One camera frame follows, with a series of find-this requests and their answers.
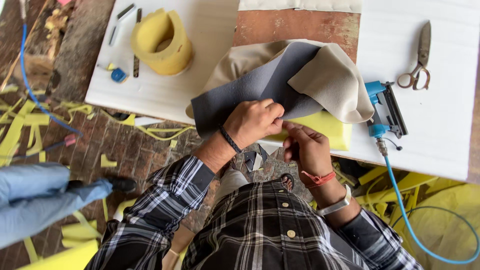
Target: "trousers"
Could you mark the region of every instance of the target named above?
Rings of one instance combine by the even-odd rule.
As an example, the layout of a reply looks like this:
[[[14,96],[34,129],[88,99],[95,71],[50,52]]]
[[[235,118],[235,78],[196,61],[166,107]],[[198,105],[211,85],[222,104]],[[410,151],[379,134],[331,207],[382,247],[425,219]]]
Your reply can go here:
[[[220,186],[218,187],[215,197],[213,199],[212,209],[215,205],[225,196],[241,188],[242,186],[249,184],[243,173],[237,170],[227,170],[222,179],[220,179]]]
[[[107,179],[66,190],[70,170],[54,162],[0,169],[0,248],[37,234],[87,204],[107,197]]]

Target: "blue hose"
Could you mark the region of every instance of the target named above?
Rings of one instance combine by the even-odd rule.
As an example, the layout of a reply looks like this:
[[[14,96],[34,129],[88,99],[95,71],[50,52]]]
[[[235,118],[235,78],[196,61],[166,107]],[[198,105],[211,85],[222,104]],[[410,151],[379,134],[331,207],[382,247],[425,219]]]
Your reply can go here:
[[[67,124],[65,124],[64,122],[60,121],[55,116],[53,116],[48,110],[46,110],[44,107],[41,106],[40,102],[38,101],[38,99],[33,94],[32,89],[30,88],[30,85],[28,84],[27,74],[25,72],[25,41],[26,41],[26,39],[27,39],[27,24],[24,24],[24,33],[22,35],[22,48],[20,49],[20,66],[22,68],[22,76],[24,78],[25,87],[28,90],[28,94],[30,95],[30,98],[33,100],[33,102],[35,102],[37,104],[37,106],[40,108],[40,110],[44,114],[47,114],[53,121],[55,121],[56,123],[58,123],[62,127],[66,128],[66,129],[68,129],[72,132],[77,133],[79,135],[78,138],[81,138],[83,136],[82,132],[68,126]]]
[[[470,227],[473,234],[475,235],[475,238],[477,239],[477,249],[475,249],[475,253],[473,254],[473,256],[470,259],[450,260],[450,259],[444,258],[442,256],[439,256],[439,255],[433,253],[432,251],[428,250],[422,243],[420,243],[420,240],[418,240],[417,236],[414,234],[412,226],[410,225],[410,222],[408,221],[407,213],[405,212],[405,208],[403,207],[402,197],[400,195],[400,191],[398,189],[398,186],[395,182],[395,177],[393,175],[392,166],[390,166],[388,156],[385,157],[385,163],[387,165],[388,175],[390,176],[390,180],[392,180],[393,188],[395,189],[396,198],[398,200],[398,206],[400,207],[400,210],[402,211],[402,217],[405,220],[405,225],[407,226],[408,231],[410,232],[410,235],[412,236],[413,240],[415,240],[415,242],[419,245],[419,247],[421,249],[423,249],[423,251],[425,251],[428,255],[434,257],[435,259],[438,259],[442,262],[446,262],[446,263],[450,263],[450,264],[467,264],[467,263],[471,263],[474,260],[476,260],[477,257],[479,256],[479,253],[480,253],[480,239],[479,239],[478,234],[475,232],[475,228],[473,228],[473,226],[465,218],[462,218],[462,220],[465,221],[465,223]],[[446,210],[448,212],[452,212],[450,210],[443,209],[443,208],[438,208],[438,209],[442,209],[442,210]]]

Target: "red thread bracelet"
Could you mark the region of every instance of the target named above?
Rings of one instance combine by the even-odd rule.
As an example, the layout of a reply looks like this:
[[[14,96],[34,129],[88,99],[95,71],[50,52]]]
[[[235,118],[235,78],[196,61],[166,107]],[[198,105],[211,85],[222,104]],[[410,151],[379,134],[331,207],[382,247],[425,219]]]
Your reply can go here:
[[[313,188],[313,187],[321,186],[321,185],[327,183],[328,181],[332,180],[336,176],[335,172],[331,172],[324,177],[313,176],[306,171],[301,171],[301,172],[304,173],[305,175],[307,175],[308,177],[310,177],[310,179],[313,181],[313,184],[305,185],[306,188]]]

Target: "hand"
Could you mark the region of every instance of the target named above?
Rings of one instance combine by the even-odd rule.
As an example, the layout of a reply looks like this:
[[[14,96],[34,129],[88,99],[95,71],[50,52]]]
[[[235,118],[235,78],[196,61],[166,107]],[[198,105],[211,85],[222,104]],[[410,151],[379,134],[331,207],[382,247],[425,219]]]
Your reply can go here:
[[[255,141],[282,131],[282,105],[267,98],[240,103],[223,125],[225,131],[240,149]]]
[[[330,160],[330,144],[325,135],[299,124],[284,122],[288,137],[283,142],[285,162],[295,160],[299,167],[300,180],[310,184],[311,179],[301,171],[313,176],[326,176],[333,171]]]

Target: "silver bangle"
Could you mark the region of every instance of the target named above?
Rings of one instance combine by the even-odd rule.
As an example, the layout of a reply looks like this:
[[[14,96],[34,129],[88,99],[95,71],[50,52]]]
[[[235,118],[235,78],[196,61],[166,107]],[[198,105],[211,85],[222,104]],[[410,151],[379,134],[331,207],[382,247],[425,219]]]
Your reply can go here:
[[[343,185],[346,190],[347,190],[347,194],[345,195],[345,198],[333,205],[330,205],[328,207],[325,207],[324,209],[320,209],[317,211],[317,214],[319,214],[320,216],[325,216],[325,215],[328,215],[328,214],[331,214],[335,211],[338,211],[340,209],[342,209],[343,207],[347,206],[350,204],[350,200],[352,199],[352,191],[350,190],[350,187],[348,185]]]

